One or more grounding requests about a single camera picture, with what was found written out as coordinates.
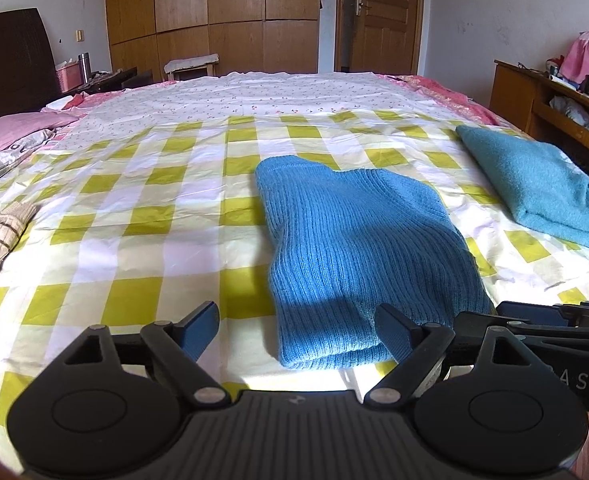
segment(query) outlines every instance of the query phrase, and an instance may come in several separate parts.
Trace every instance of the silver screw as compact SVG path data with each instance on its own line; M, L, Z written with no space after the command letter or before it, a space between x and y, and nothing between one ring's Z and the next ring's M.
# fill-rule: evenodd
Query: silver screw
M225 399L225 392L214 386L206 386L194 392L194 399L202 404L216 404Z
M370 392L370 399L379 404L394 404L401 399L401 394L394 388L377 388Z

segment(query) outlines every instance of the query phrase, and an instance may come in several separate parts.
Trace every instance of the yellow and white checkered cloth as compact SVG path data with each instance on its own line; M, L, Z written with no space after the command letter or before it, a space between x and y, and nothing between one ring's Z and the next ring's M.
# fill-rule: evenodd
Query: yellow and white checkered cloth
M269 156L388 168L431 184L495 303L589 299L589 250L512 222L457 139L459 124L394 110L239 116L163 124L22 163L0 181L0 210L38 207L0 272L2 459L16 465L4 428L13 400L95 323L135 332L214 300L222 326L200 364L232 391L365 391L379 379L373 365L292 372L274 357L272 249L254 183Z

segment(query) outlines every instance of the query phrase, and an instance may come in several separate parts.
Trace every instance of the ribbed knit sweater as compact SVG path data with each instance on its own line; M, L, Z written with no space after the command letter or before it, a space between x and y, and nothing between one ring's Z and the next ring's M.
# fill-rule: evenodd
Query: ribbed knit sweater
M476 262L430 186L296 156L264 160L256 178L275 249L269 282L284 366L389 359L374 331L380 303L418 324L489 313Z

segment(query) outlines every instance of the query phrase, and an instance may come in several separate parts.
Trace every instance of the folded blue garment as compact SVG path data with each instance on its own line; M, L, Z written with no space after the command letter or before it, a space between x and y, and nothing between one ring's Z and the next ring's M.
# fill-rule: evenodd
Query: folded blue garment
M373 328L380 303L419 324L489 312L476 262L430 186L296 156L264 160L256 177L275 248L269 281L284 366L389 359Z
M589 177L556 146L459 126L518 224L589 247Z

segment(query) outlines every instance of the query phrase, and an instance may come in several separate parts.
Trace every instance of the wooden stool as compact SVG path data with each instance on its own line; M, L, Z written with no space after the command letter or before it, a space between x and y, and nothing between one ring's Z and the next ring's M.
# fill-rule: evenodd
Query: wooden stool
M219 62L219 54L210 56L191 57L189 59L175 59L170 61L163 70L168 75L168 81L185 81L202 75L214 76L214 65Z

